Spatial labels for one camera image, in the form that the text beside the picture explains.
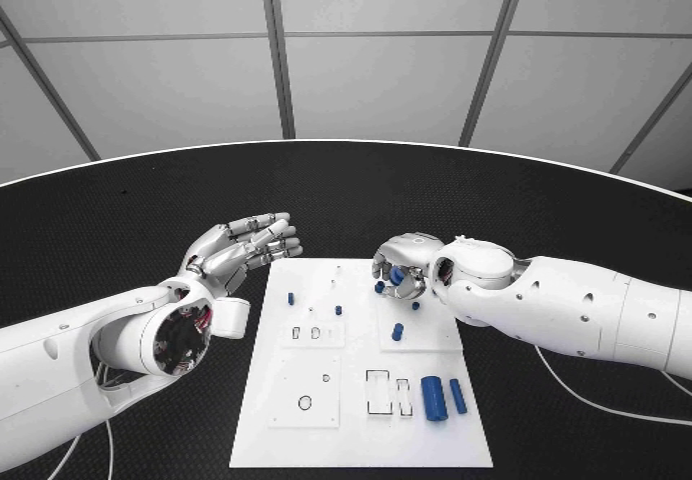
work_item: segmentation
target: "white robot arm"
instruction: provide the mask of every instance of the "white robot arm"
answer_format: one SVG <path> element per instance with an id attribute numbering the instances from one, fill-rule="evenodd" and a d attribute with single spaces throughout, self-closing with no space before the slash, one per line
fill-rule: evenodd
<path id="1" fill-rule="evenodd" d="M 554 352 L 632 363 L 692 379 L 692 292 L 587 263 L 521 260 L 499 245 L 457 237 L 444 245 L 407 233 L 379 248 L 374 276 L 404 280 L 397 298 L 433 292 L 459 320 L 493 326 Z"/>
<path id="2" fill-rule="evenodd" d="M 0 472 L 176 382 L 199 364 L 211 335 L 242 338 L 250 303 L 228 295 L 248 270 L 301 254 L 289 219 L 267 214 L 215 226 L 178 276 L 156 287 L 0 330 Z M 100 384 L 90 346 L 105 365 L 143 376 Z"/>

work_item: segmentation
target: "gray wall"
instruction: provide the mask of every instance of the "gray wall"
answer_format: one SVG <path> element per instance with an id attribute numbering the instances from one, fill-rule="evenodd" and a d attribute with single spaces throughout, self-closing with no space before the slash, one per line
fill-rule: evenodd
<path id="1" fill-rule="evenodd" d="M 0 182 L 90 155 L 294 136 L 470 146 L 692 187 L 689 0 L 0 7 Z"/>

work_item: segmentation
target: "blue object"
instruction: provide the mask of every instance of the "blue object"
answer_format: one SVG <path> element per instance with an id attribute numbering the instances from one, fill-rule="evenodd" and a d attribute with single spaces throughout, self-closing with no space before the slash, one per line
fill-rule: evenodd
<path id="1" fill-rule="evenodd" d="M 464 396 L 462 395 L 462 387 L 459 386 L 459 380 L 453 378 L 450 380 L 451 395 L 454 396 L 454 403 L 457 404 L 457 412 L 466 413 Z"/>
<path id="2" fill-rule="evenodd" d="M 392 285 L 397 287 L 401 284 L 401 281 L 404 280 L 404 272 L 400 270 L 400 267 L 392 267 L 392 270 L 389 271 L 389 281 L 392 282 Z"/>
<path id="3" fill-rule="evenodd" d="M 423 377 L 423 402 L 425 417 L 431 422 L 447 420 L 447 405 L 444 404 L 443 381 L 440 377 Z"/>
<path id="4" fill-rule="evenodd" d="M 404 333 L 404 325 L 397 323 L 394 325 L 392 340 L 398 342 L 401 340 L 401 334 Z"/>

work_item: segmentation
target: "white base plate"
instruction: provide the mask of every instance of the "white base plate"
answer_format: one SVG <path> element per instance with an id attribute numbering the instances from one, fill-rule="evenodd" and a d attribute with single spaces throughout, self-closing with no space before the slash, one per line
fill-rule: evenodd
<path id="1" fill-rule="evenodd" d="M 447 315 L 441 317 L 443 321 L 431 316 L 440 302 L 434 297 L 423 297 L 418 311 L 400 312 L 400 319 L 402 316 L 408 318 L 411 313 L 415 314 L 415 322 L 420 321 L 417 328 L 405 327 L 404 337 L 408 333 L 412 340 L 415 333 L 418 339 L 438 338 L 440 349 L 434 350 L 425 340 L 424 347 L 415 347 L 417 352 L 387 351 L 388 345 L 381 345 L 385 339 L 384 334 L 379 335 L 384 331 L 379 325 L 389 323 L 389 328 L 394 328 L 400 320 L 378 318 L 388 315 L 382 313 L 384 304 L 378 307 L 378 302 L 388 300 L 375 293 L 374 286 L 371 260 L 297 258 L 273 264 L 231 467 L 493 466 L 462 344 L 457 348 L 449 343 L 450 339 L 444 336 L 443 340 L 438 335 L 440 331 L 454 331 L 459 341 L 454 317 Z M 296 295 L 293 306 L 287 302 L 289 292 Z M 340 316 L 335 314 L 336 305 L 343 308 Z M 320 344 L 320 348 L 312 348 L 307 343 L 287 348 L 289 329 L 300 326 L 303 334 L 310 332 L 313 324 L 323 327 L 333 325 L 333 331 L 343 332 L 343 343 L 335 342 L 335 346 Z M 335 357 L 340 358 L 338 379 L 327 372 L 329 368 L 335 368 Z M 290 387 L 281 383 L 287 362 L 303 365 L 297 370 L 289 367 L 294 372 Z M 392 415 L 368 415 L 366 370 L 389 371 L 391 398 L 395 402 Z M 330 416 L 335 412 L 335 392 L 319 391 L 320 385 L 313 383 L 322 374 L 330 374 L 330 387 L 339 387 L 338 427 L 326 423 L 335 418 Z M 443 422 L 425 419 L 421 378 L 428 375 L 443 379 L 449 413 Z M 412 417 L 401 416 L 398 378 L 410 381 Z M 469 408 L 469 413 L 463 415 L 454 407 L 451 378 L 457 378 L 462 384 Z M 314 404 L 312 419 L 301 413 L 309 413 L 313 407 L 307 412 L 300 411 L 299 398 L 293 398 L 307 391 L 317 392 L 316 398 L 325 398 L 326 402 L 326 405 L 322 402 Z M 326 410 L 322 412 L 317 406 L 325 406 Z M 284 424 L 283 428 L 273 428 L 274 418 L 289 419 L 287 424 L 296 427 Z"/>

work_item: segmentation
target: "black table surface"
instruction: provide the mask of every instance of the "black table surface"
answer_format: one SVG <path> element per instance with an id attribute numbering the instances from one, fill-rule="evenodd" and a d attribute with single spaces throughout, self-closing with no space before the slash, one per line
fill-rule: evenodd
<path id="1" fill-rule="evenodd" d="M 0 326 L 156 285 L 214 224 L 280 211 L 291 213 L 306 257 L 371 258 L 405 232 L 446 242 L 464 234 L 521 258 L 590 262 L 692 290 L 688 201 L 591 172 L 470 150 L 348 141 L 178 150 L 12 184 L 0 188 L 0 205 Z M 463 324 L 495 468 L 229 469 L 268 272 L 254 271 L 238 292 L 252 303 L 245 339 L 216 338 L 190 375 L 113 419 L 114 479 L 692 477 L 691 427 L 596 410 L 558 385 L 529 344 Z M 590 400 L 692 419 L 692 398 L 659 372 L 549 352 L 547 358 Z M 68 446 L 0 480 L 48 478 Z M 107 473 L 100 426 L 82 435 L 58 478 Z"/>

